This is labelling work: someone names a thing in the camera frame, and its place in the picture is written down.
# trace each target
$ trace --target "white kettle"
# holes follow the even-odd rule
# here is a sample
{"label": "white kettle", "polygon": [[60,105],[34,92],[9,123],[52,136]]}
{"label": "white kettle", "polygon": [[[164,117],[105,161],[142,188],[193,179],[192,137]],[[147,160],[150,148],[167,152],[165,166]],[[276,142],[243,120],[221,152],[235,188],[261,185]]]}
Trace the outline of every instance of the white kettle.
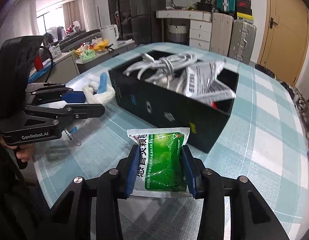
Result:
{"label": "white kettle", "polygon": [[118,46],[117,40],[119,38],[119,32],[118,32],[118,26],[116,24],[102,27],[100,29],[100,32],[101,32],[101,38],[103,40],[104,39],[109,40],[108,45],[113,44],[113,46],[111,46],[112,48],[116,48]]}

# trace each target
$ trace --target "coiled charging cable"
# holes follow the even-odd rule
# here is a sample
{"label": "coiled charging cable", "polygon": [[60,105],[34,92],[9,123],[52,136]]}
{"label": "coiled charging cable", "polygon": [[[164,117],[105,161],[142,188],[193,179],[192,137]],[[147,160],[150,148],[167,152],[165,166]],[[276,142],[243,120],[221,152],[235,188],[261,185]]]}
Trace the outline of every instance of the coiled charging cable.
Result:
{"label": "coiled charging cable", "polygon": [[[174,54],[168,57],[161,57],[158,60],[155,60],[147,53],[141,53],[141,57],[144,59],[143,61],[132,64],[128,67],[123,73],[127,76],[131,74],[131,72],[139,70],[137,78],[141,79],[142,74],[147,69],[157,70],[154,75],[150,78],[147,78],[145,81],[149,83],[156,84],[163,78],[167,79],[167,89],[170,87],[169,77],[174,78],[174,72],[183,68],[186,68],[198,61],[195,54],[185,53],[185,54]],[[184,82],[186,77],[185,72],[182,73],[178,85],[176,87],[176,92],[178,93],[182,83]]]}

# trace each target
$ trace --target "silver suitcase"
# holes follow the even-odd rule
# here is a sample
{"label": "silver suitcase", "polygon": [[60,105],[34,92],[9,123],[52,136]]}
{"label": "silver suitcase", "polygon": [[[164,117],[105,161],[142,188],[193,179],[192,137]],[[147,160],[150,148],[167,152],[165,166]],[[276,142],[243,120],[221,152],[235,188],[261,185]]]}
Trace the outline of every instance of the silver suitcase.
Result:
{"label": "silver suitcase", "polygon": [[256,27],[253,24],[235,20],[228,57],[249,65],[255,39]]}
{"label": "silver suitcase", "polygon": [[227,56],[232,32],[233,17],[223,13],[213,13],[210,51]]}

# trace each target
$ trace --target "screw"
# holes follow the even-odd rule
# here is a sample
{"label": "screw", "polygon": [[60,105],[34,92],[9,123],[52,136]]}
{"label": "screw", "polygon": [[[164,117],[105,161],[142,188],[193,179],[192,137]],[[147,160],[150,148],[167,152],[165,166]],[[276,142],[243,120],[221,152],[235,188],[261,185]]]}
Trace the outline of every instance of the screw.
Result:
{"label": "screw", "polygon": [[114,169],[109,170],[109,173],[111,175],[117,175],[119,173],[119,171],[116,168],[114,168]]}
{"label": "screw", "polygon": [[74,182],[74,183],[77,183],[77,184],[78,184],[78,183],[81,183],[82,181],[83,181],[83,178],[82,178],[82,177],[75,177],[74,180],[73,180],[73,182]]}
{"label": "screw", "polygon": [[213,173],[213,171],[212,171],[212,169],[204,169],[203,173],[207,174],[207,175],[211,175]]}
{"label": "screw", "polygon": [[248,178],[246,176],[240,176],[239,180],[243,183],[248,182]]}

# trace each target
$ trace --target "metal bead chain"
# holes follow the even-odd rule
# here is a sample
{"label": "metal bead chain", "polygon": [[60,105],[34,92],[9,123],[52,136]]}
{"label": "metal bead chain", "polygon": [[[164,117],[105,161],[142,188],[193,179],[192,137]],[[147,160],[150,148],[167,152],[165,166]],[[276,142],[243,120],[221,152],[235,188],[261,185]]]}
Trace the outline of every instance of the metal bead chain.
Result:
{"label": "metal bead chain", "polygon": [[64,132],[66,133],[66,135],[68,136],[68,138],[69,138],[76,146],[81,146],[81,145],[82,145],[81,140],[78,139],[78,137],[76,137],[74,134],[69,133],[69,132],[67,131],[67,129],[64,129]]}

